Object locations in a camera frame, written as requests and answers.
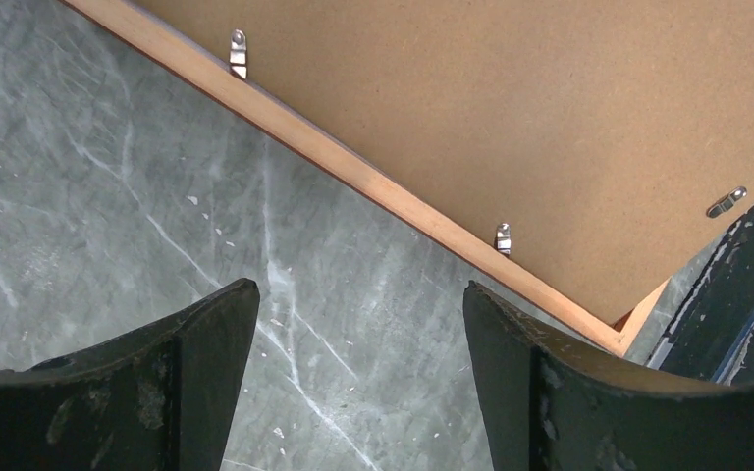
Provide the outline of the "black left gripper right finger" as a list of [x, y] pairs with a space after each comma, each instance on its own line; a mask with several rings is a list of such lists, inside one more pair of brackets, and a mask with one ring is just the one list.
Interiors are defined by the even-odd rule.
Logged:
[[754, 383], [635, 364], [478, 283], [462, 313], [496, 469], [754, 470]]

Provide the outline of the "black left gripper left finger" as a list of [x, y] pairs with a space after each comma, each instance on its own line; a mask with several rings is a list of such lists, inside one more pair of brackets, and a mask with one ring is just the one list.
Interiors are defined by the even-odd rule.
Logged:
[[260, 293], [189, 307], [24, 371], [0, 370], [0, 470], [217, 470]]

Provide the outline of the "brown backing board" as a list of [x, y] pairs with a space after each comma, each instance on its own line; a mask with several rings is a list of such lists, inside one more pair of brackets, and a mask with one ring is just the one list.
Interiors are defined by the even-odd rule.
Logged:
[[607, 322], [754, 204], [754, 1], [145, 8]]

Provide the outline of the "wooden picture frame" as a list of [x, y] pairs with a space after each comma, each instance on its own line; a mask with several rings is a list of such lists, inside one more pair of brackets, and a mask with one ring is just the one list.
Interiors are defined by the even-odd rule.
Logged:
[[233, 76], [223, 62], [137, 6], [128, 1], [69, 1], [66, 5], [614, 355], [628, 353], [667, 287], [661, 283], [628, 314], [608, 324], [506, 259], [491, 243], [427, 205], [263, 90]]

